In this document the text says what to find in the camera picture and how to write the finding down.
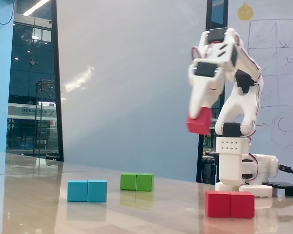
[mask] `blue cube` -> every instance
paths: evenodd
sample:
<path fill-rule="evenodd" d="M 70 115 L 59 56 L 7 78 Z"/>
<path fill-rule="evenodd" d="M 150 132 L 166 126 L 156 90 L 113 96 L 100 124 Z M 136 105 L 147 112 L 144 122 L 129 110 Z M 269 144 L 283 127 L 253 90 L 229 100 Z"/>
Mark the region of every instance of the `blue cube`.
<path fill-rule="evenodd" d="M 69 180 L 67 185 L 67 201 L 87 201 L 88 181 Z"/>
<path fill-rule="evenodd" d="M 106 202 L 106 194 L 106 180 L 88 180 L 88 202 Z"/>

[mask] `glossy table surface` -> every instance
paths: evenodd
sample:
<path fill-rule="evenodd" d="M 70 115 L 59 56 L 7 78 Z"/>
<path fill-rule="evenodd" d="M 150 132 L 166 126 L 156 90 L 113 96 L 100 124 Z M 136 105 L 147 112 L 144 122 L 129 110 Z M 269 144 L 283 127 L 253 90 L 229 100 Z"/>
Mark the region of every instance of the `glossy table surface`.
<path fill-rule="evenodd" d="M 0 234 L 293 234 L 293 198 L 257 199 L 254 219 L 206 218 L 210 185 L 155 177 L 120 191 L 120 173 L 0 153 Z M 106 179 L 107 203 L 68 203 L 70 179 Z"/>

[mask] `red block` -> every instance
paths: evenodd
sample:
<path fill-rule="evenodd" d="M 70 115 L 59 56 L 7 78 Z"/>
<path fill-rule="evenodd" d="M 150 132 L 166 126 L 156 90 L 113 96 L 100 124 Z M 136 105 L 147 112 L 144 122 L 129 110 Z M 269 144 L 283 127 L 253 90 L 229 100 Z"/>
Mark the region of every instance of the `red block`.
<path fill-rule="evenodd" d="M 254 218 L 255 197 L 250 192 L 231 193 L 231 217 L 232 218 Z"/>
<path fill-rule="evenodd" d="M 229 218 L 231 215 L 231 194 L 223 191 L 205 192 L 205 214 L 213 218 Z"/>
<path fill-rule="evenodd" d="M 201 135 L 208 135 L 211 117 L 212 109 L 208 107 L 202 107 L 197 118 L 192 119 L 188 117 L 187 126 L 189 131 Z"/>

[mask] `whiteboard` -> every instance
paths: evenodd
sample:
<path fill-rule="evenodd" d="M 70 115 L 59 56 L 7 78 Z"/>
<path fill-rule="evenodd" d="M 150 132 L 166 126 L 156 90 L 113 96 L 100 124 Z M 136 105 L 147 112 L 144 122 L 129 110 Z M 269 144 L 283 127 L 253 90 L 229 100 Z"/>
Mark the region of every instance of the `whiteboard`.
<path fill-rule="evenodd" d="M 188 66 L 206 0 L 57 0 L 64 160 L 196 180 Z"/>
<path fill-rule="evenodd" d="M 293 168 L 293 0 L 285 3 L 230 0 L 228 27 L 240 34 L 262 68 L 264 89 L 251 152 L 275 155 Z M 227 85 L 226 97 L 231 87 Z M 293 175 L 279 172 L 274 180 L 293 183 Z"/>

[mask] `window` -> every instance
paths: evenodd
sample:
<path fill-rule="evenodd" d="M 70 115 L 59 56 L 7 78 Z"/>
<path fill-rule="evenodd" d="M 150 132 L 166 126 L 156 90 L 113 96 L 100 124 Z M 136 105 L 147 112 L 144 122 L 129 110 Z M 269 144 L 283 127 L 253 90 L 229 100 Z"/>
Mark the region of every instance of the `window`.
<path fill-rule="evenodd" d="M 37 2 L 15 3 L 6 151 L 44 157 L 58 134 L 51 1 L 23 15 Z"/>
<path fill-rule="evenodd" d="M 223 24 L 224 0 L 213 0 L 211 10 L 211 21 Z"/>

